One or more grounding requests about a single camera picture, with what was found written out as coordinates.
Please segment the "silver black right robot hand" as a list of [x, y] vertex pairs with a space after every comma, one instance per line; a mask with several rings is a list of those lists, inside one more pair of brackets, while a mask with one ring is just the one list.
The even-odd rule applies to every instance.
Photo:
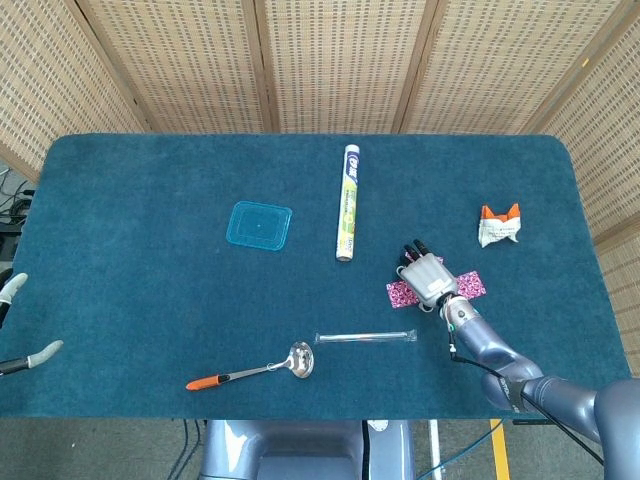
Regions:
[[396, 274], [416, 294], [418, 308], [429, 313], [440, 308], [448, 298], [457, 295], [456, 277], [434, 258], [435, 255], [418, 239], [403, 246], [405, 255]]

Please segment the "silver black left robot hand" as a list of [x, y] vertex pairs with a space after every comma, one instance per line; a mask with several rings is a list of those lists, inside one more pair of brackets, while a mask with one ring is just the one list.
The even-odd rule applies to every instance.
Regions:
[[[14, 297], [27, 280], [28, 275], [26, 273], [14, 275], [12, 268], [4, 269], [0, 272], [0, 329], [4, 325], [4, 320], [12, 306]], [[30, 370], [46, 363], [63, 345], [64, 342], [62, 340], [55, 340], [37, 353], [0, 361], [0, 377], [23, 370]]]

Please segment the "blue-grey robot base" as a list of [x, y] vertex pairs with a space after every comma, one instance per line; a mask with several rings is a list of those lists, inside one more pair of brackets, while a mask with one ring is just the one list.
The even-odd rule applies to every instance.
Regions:
[[414, 480], [406, 420], [211, 420], [198, 480]]

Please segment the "crumpled orange white packet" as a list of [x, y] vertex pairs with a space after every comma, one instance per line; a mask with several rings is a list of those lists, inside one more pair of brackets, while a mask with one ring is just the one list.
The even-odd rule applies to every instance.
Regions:
[[514, 203], [505, 214], [496, 214], [488, 205], [483, 205], [478, 226], [478, 242], [482, 248], [509, 239], [517, 243], [517, 234], [521, 229], [521, 212], [518, 203]]

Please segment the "clear wrapped straw pack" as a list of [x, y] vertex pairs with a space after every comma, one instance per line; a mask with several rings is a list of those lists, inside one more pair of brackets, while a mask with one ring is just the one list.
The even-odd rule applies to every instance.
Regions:
[[350, 333], [350, 334], [320, 334], [315, 335], [315, 343], [353, 343], [353, 342], [415, 342], [417, 331], [376, 332], [376, 333]]

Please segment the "blue felt table cover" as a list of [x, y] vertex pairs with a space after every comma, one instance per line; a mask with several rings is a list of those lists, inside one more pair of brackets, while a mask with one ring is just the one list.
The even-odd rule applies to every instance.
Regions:
[[[353, 258], [336, 259], [345, 147], [360, 147]], [[293, 211], [280, 251], [226, 240], [234, 205]], [[483, 205], [518, 203], [518, 242], [482, 248]], [[626, 379], [613, 309], [570, 156], [554, 137], [86, 134], [50, 147], [13, 266], [28, 275], [0, 357], [60, 339], [47, 363], [0, 378], [0, 416], [215, 419], [492, 417], [479, 368], [450, 360], [445, 324], [394, 309], [386, 285], [418, 239], [475, 307], [549, 375]], [[415, 342], [315, 335], [417, 331]], [[279, 369], [187, 391], [192, 380]]]

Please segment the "cling film roll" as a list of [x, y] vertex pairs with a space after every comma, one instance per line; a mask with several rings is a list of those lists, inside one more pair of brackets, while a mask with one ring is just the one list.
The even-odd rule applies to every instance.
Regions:
[[336, 259], [341, 262], [350, 261], [354, 254], [359, 163], [360, 147], [347, 145], [343, 159], [336, 242]]

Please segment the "black equipment box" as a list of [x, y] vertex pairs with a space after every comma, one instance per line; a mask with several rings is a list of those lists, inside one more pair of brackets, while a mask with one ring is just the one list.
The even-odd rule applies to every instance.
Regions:
[[0, 222], [0, 262], [13, 261], [21, 234], [21, 224]]

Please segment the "blue transparent plastic lid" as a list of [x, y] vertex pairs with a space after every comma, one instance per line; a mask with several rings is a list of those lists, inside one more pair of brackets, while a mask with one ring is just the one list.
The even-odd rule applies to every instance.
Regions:
[[226, 240], [237, 246], [280, 251], [286, 243], [292, 216], [289, 207], [239, 201], [232, 209]]

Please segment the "yellow floor tape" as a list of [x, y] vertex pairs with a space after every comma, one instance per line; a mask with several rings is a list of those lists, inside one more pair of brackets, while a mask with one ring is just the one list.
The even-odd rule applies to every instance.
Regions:
[[503, 421], [491, 419], [490, 426], [496, 480], [511, 480]]

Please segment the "woven bamboo screen panel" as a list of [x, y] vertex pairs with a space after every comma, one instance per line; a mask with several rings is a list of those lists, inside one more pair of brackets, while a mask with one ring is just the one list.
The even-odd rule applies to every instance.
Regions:
[[157, 132], [273, 132], [257, 0], [77, 0]]
[[61, 136], [149, 128], [75, 0], [0, 0], [0, 161], [37, 181]]
[[440, 0], [255, 0], [279, 133], [397, 133]]
[[640, 378], [640, 0], [620, 0], [525, 124], [571, 155], [624, 356]]
[[625, 0], [439, 0], [403, 133], [518, 133]]

